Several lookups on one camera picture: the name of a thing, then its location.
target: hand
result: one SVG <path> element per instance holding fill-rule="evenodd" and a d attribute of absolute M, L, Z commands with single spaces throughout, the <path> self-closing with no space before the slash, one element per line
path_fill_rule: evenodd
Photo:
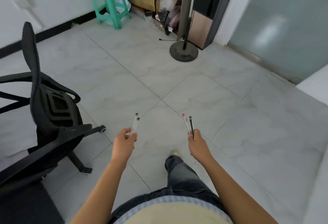
<path fill-rule="evenodd" d="M 198 129 L 194 129 L 194 137 L 190 134 L 188 135 L 188 142 L 190 154 L 200 164 L 203 165 L 206 160 L 213 158 L 206 141 L 202 138 Z"/>
<path fill-rule="evenodd" d="M 122 129 L 114 139 L 113 154 L 111 162 L 126 166 L 129 157 L 134 149 L 134 142 L 137 141 L 137 133 L 127 135 L 131 128 Z"/>

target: round black base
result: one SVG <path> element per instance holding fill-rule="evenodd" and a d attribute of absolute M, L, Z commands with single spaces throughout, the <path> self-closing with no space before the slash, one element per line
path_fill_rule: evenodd
<path fill-rule="evenodd" d="M 177 61 L 193 61 L 198 56 L 198 48 L 194 44 L 188 42 L 186 49 L 183 50 L 183 42 L 178 41 L 171 45 L 170 54 Z"/>

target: beige shoe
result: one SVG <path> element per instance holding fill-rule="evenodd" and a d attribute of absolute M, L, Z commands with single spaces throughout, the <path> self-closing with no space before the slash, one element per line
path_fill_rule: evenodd
<path fill-rule="evenodd" d="M 181 157 L 181 154 L 180 154 L 180 152 L 178 152 L 177 150 L 173 150 L 173 151 L 170 152 L 169 157 L 170 157 L 170 156 Z"/>

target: office chair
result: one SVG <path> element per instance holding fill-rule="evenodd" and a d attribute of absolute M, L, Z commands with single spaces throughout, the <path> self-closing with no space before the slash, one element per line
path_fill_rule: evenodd
<path fill-rule="evenodd" d="M 83 124 L 76 105 L 81 100 L 78 94 L 40 71 L 35 34 L 29 22 L 24 24 L 21 43 L 24 59 L 31 72 L 2 76 L 0 83 L 32 82 L 31 97 L 0 92 L 0 97 L 17 101 L 0 108 L 0 113 L 29 104 L 37 127 L 38 145 L 28 149 L 28 156 L 0 172 L 0 195 L 40 180 L 65 156 L 80 172 L 90 174 L 92 168 L 85 167 L 73 149 L 83 137 L 106 130 L 105 126 L 92 128 L 91 124 Z"/>

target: glass door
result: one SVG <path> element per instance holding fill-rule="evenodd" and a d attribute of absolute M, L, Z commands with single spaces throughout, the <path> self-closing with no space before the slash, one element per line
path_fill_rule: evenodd
<path fill-rule="evenodd" d="M 328 64 L 328 0 L 251 0 L 229 44 L 297 84 Z"/>

